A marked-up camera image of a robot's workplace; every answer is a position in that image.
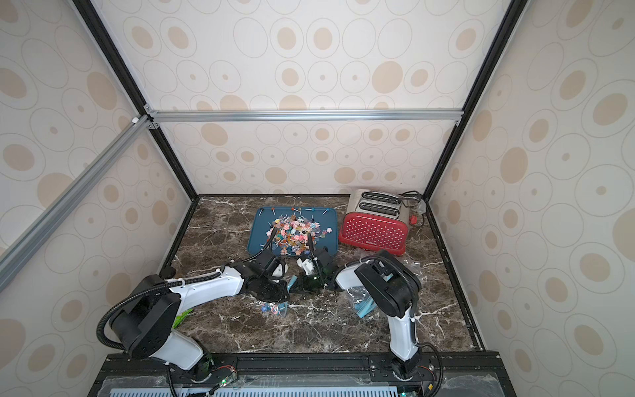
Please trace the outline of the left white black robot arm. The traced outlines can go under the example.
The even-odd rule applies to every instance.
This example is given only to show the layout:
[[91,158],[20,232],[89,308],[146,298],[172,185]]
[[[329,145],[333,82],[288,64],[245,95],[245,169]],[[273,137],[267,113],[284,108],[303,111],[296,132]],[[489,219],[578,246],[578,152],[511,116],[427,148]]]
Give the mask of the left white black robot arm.
[[284,258],[267,249],[201,276],[171,280],[147,276],[102,316],[96,337],[102,345],[133,359],[152,358],[186,372],[200,372],[208,354],[199,342],[175,328],[176,319],[190,309],[233,296],[283,303],[289,299],[286,271]]

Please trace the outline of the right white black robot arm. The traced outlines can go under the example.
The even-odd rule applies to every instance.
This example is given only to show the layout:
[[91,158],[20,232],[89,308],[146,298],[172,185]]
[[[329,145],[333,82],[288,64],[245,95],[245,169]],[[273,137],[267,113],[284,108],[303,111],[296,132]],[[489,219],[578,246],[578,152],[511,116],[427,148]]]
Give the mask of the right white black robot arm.
[[322,251],[317,256],[302,254],[296,264],[304,273],[294,284],[297,292],[364,288],[387,316],[390,351],[395,358],[405,363],[418,354],[414,315],[421,283],[396,256],[380,250],[336,266],[328,252]]

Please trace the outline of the candy ziploc bag front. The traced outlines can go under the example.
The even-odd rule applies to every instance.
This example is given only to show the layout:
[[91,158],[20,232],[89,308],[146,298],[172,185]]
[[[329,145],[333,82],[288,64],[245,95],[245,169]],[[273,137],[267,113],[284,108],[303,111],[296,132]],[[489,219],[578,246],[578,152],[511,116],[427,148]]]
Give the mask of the candy ziploc bag front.
[[352,303],[352,308],[360,319],[363,319],[377,308],[376,302],[363,286],[352,287],[347,290],[347,294]]

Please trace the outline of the candy ziploc bag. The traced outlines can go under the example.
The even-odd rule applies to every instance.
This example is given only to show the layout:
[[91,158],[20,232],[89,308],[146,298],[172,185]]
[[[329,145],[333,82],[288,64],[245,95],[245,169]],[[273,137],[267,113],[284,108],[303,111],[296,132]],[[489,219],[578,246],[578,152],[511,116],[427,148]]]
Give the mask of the candy ziploc bag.
[[261,312],[263,314],[272,314],[275,316],[285,317],[287,315],[289,305],[287,302],[283,303],[263,303],[261,305]]
[[377,308],[376,302],[363,286],[352,287],[347,290],[347,294],[352,303],[352,308],[360,319],[363,319]]

